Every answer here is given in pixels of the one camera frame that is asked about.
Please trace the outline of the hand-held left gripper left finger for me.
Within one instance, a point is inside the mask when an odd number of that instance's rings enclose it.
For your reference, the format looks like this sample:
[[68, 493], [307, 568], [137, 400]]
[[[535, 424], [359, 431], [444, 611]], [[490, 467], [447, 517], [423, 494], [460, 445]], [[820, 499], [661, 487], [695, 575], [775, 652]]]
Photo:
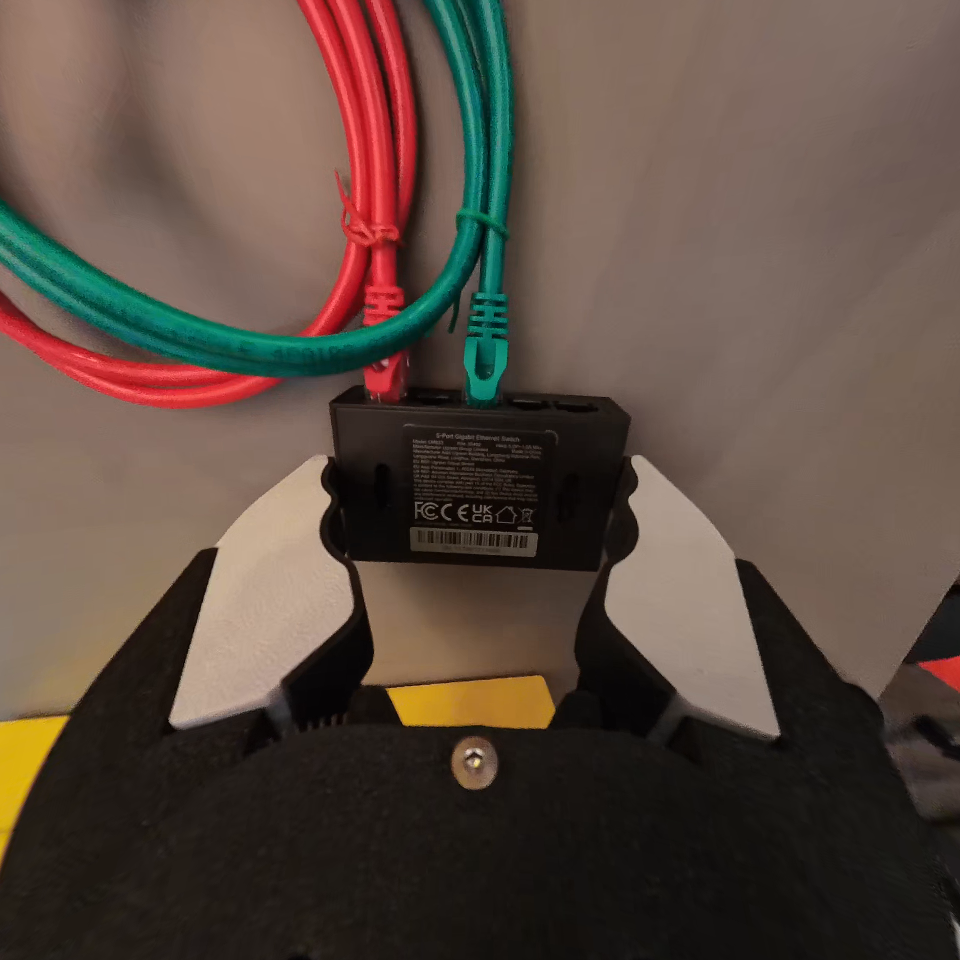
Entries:
[[174, 729], [258, 710], [281, 725], [346, 710], [374, 642], [358, 572], [338, 543], [334, 479], [328, 456], [310, 458], [218, 540]]

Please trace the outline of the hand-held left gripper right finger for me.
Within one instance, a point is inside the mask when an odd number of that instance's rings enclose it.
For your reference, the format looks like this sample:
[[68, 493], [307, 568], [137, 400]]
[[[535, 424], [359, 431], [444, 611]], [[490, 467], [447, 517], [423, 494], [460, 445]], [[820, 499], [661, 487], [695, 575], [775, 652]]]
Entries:
[[781, 735], [734, 551], [640, 455], [621, 472], [574, 656], [603, 729], [668, 739], [693, 719]]

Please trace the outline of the black ethernet switch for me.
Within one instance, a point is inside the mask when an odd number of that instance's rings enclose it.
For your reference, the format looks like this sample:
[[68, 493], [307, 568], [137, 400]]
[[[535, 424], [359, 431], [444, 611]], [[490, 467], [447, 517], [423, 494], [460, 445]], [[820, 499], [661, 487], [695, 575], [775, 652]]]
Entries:
[[455, 390], [330, 403], [348, 555], [375, 563], [595, 571], [631, 418], [603, 396]]

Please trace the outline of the yellow plastic bin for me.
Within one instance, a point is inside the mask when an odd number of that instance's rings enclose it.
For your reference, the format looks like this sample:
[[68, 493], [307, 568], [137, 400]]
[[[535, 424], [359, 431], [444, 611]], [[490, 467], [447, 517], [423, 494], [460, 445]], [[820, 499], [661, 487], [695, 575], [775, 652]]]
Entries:
[[[406, 726], [544, 729], [555, 705], [539, 675], [484, 678], [388, 688]], [[68, 715], [24, 718], [1, 724], [1, 853], [9, 846], [30, 788]]]

